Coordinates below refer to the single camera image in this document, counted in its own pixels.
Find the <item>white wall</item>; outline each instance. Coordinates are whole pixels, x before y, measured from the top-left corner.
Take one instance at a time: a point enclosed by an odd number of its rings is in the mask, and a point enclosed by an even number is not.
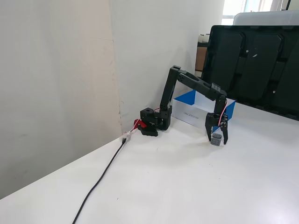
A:
[[[221,25],[225,0],[200,0],[199,33],[209,34],[213,25]]]
[[[121,135],[108,0],[0,3],[0,198]]]
[[[299,0],[291,0],[289,10],[298,10],[299,9]]]
[[[199,34],[198,0],[111,0],[121,125],[140,110],[158,108],[173,65],[194,72]],[[186,90],[180,83],[176,95]]]

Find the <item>small gray object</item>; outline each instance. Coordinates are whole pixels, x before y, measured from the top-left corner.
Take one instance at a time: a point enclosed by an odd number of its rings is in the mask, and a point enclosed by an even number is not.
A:
[[[211,144],[214,146],[220,146],[221,139],[222,139],[221,134],[213,133],[211,138]]]

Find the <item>cardboard box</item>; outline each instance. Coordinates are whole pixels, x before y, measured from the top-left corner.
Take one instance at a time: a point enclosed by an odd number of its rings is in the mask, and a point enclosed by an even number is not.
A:
[[[206,47],[198,47],[196,53],[195,70],[202,71],[206,59]]]
[[[172,116],[190,125],[206,130],[206,114],[213,112],[214,107],[215,101],[211,101],[204,95],[193,90],[173,99]],[[228,120],[233,117],[234,108],[235,101],[228,99],[228,106],[226,108]],[[213,132],[216,132],[218,129],[219,127],[214,127]]]

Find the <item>white table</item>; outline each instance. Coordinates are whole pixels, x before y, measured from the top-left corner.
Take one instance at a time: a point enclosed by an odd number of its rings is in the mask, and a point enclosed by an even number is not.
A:
[[[78,224],[299,223],[299,122],[236,104],[225,147],[172,118],[133,134]],[[115,140],[0,200],[1,224],[71,224]]]

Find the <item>robotic arm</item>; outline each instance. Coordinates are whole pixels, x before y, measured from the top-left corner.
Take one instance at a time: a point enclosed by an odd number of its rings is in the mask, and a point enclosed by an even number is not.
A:
[[[213,126],[218,126],[219,120],[221,119],[219,126],[223,132],[224,144],[226,144],[228,140],[228,117],[224,114],[221,117],[226,106],[226,92],[221,90],[216,84],[208,84],[193,74],[181,70],[178,66],[173,66],[169,71],[160,103],[160,111],[156,112],[150,108],[140,111],[140,118],[144,123],[143,126],[138,125],[138,129],[141,133],[143,135],[158,136],[157,129],[168,129],[172,113],[170,102],[177,80],[203,94],[208,99],[216,101],[214,113],[208,113],[206,115],[206,132],[211,141],[212,128]]]

